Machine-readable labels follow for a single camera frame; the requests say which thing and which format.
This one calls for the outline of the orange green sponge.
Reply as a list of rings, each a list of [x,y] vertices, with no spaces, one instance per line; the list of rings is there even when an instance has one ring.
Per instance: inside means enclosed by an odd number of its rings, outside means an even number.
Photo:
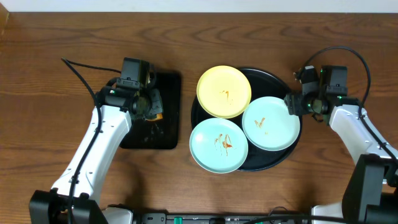
[[[149,116],[146,116],[147,121],[157,121],[163,118],[162,113],[157,113],[157,114],[152,114]]]

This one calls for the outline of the pale green plate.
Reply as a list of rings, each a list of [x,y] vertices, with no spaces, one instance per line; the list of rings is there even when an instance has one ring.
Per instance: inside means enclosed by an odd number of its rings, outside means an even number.
[[[289,114],[282,99],[265,96],[246,108],[242,128],[248,140],[259,149],[281,151],[299,138],[300,119]]]

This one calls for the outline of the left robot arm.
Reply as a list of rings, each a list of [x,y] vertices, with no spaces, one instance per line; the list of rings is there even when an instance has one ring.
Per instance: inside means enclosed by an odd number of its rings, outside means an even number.
[[[135,120],[163,112],[160,91],[105,86],[94,100],[90,125],[68,167],[49,191],[34,192],[32,223],[134,223],[130,209],[102,210],[98,203],[114,155]]]

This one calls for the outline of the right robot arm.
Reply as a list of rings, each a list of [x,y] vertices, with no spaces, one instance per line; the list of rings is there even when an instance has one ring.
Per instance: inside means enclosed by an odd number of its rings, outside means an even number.
[[[290,114],[322,115],[355,163],[342,201],[313,207],[312,221],[397,223],[397,193],[382,192],[383,184],[397,188],[397,149],[372,124],[361,102],[341,93],[288,94],[284,101]]]

